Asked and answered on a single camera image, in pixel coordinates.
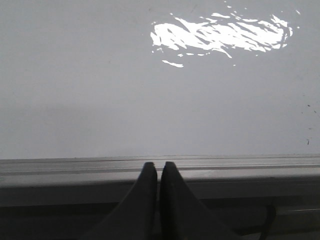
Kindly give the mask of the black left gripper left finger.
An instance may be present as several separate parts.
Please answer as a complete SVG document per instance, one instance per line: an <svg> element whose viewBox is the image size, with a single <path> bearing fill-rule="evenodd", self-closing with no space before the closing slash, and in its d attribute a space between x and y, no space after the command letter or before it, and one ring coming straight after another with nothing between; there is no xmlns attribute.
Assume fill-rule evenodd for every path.
<svg viewBox="0 0 320 240"><path fill-rule="evenodd" d="M125 198L83 240L150 240L157 199L157 171L146 162Z"/></svg>

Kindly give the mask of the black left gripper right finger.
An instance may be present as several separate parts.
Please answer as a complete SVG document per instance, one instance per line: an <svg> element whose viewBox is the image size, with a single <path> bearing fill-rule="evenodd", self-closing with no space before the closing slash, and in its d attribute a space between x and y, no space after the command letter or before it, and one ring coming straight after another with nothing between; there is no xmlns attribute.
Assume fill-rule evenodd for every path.
<svg viewBox="0 0 320 240"><path fill-rule="evenodd" d="M199 201L174 162L162 171L159 210L165 240L239 240L240 236Z"/></svg>

